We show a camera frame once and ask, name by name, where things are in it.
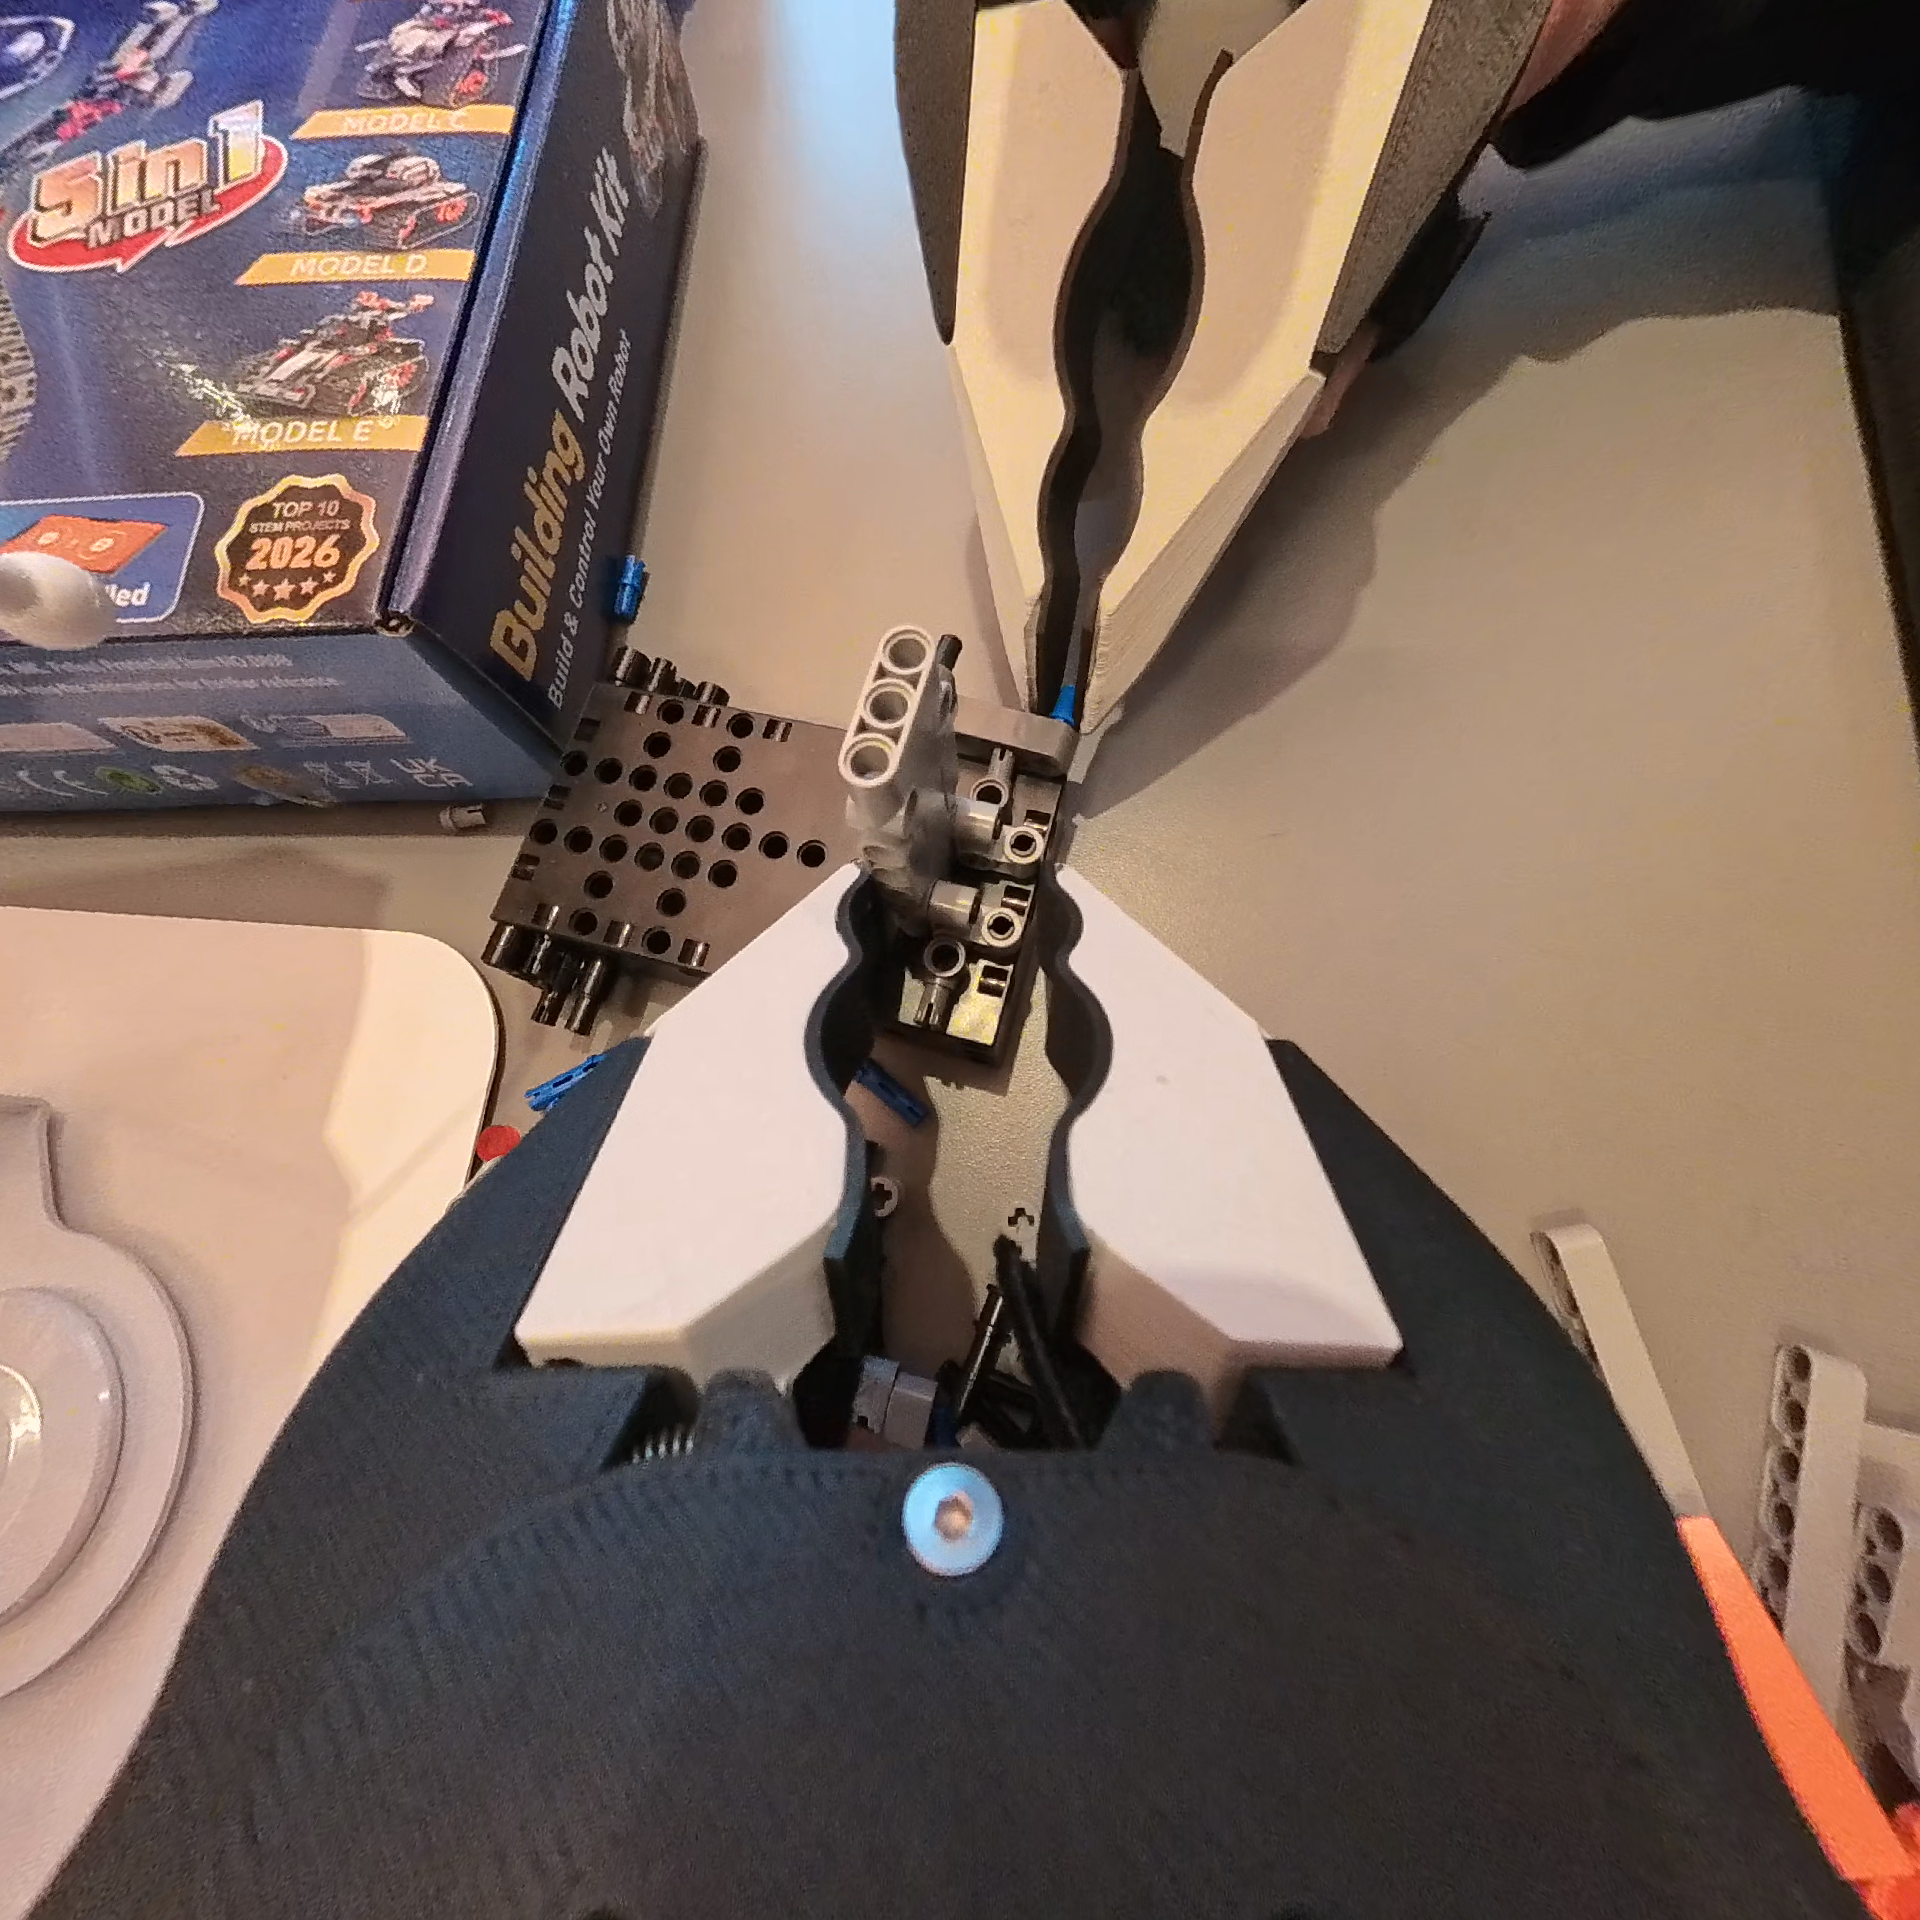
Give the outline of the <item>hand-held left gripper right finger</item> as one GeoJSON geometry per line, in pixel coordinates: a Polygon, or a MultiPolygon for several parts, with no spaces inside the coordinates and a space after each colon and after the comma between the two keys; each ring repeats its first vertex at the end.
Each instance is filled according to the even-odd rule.
{"type": "Polygon", "coordinates": [[[1057,868],[1041,1271],[1108,1375],[1379,1370],[1401,1332],[1258,1020],[1057,868]]]}

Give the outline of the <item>pile of building pieces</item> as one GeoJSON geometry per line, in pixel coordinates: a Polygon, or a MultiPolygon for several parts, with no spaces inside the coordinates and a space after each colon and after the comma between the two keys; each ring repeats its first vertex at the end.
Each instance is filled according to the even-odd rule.
{"type": "Polygon", "coordinates": [[[1297,1045],[1274,1078],[1405,1355],[1180,1374],[1077,1448],[968,1455],[984,1564],[903,1539],[903,1451],[750,1390],[581,1502],[566,1753],[606,1731],[614,1915],[1915,1915],[1884,1814],[1716,1526],[1547,1308],[1297,1045]]]}

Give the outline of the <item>person's right hand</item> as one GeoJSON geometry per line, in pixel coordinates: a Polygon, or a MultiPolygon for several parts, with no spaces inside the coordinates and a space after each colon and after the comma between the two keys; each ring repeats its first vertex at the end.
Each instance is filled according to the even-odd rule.
{"type": "MultiPolygon", "coordinates": [[[[1549,2],[1529,55],[1507,92],[1502,118],[1511,118],[1547,87],[1593,42],[1606,21],[1619,11],[1619,6],[1619,2],[1549,2]]],[[[1328,431],[1350,387],[1364,373],[1377,348],[1379,324],[1365,317],[1355,326],[1348,344],[1339,348],[1330,370],[1323,372],[1321,387],[1302,424],[1303,438],[1311,440],[1328,431]]]]}

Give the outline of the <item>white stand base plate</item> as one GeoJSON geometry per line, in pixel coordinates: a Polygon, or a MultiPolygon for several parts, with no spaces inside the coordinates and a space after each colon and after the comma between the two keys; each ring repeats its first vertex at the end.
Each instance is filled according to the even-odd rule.
{"type": "Polygon", "coordinates": [[[431,937],[3,910],[3,1817],[96,1796],[328,1348],[467,1176],[431,937]]]}

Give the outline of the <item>grey beam and connector assembly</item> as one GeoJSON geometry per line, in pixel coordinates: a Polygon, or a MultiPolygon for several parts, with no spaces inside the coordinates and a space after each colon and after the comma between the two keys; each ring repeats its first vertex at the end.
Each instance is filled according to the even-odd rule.
{"type": "Polygon", "coordinates": [[[966,996],[1003,1005],[1014,986],[1065,783],[1008,750],[960,750],[957,654],[957,635],[882,633],[836,756],[902,953],[897,1020],[947,1033],[966,996]]]}

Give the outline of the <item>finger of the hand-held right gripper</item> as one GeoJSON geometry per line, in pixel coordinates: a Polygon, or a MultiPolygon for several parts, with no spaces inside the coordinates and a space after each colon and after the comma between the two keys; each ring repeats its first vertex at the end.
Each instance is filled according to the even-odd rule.
{"type": "Polygon", "coordinates": [[[997,630],[1024,699],[1092,705],[1077,515],[1102,442],[1094,243],[1136,151],[1140,74],[1065,2],[977,11],[951,392],[997,630]]]}
{"type": "Polygon", "coordinates": [[[1082,726],[1161,649],[1319,396],[1314,356],[1427,14],[1300,3],[1195,103],[1195,293],[1141,424],[1138,513],[1099,588],[1082,726]]]}

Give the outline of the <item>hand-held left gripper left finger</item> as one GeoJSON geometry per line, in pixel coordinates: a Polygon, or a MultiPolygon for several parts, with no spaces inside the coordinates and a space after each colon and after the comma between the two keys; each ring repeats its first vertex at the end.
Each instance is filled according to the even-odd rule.
{"type": "Polygon", "coordinates": [[[536,1363],[797,1374],[880,1315],[877,895],[834,870],[652,1027],[516,1321],[536,1363]]]}

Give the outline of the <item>blue robot kit box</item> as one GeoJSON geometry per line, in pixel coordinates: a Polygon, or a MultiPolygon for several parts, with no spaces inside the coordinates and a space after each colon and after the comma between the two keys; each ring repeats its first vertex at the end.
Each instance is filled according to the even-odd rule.
{"type": "Polygon", "coordinates": [[[612,647],[686,3],[1,6],[3,815],[525,800],[612,647]]]}

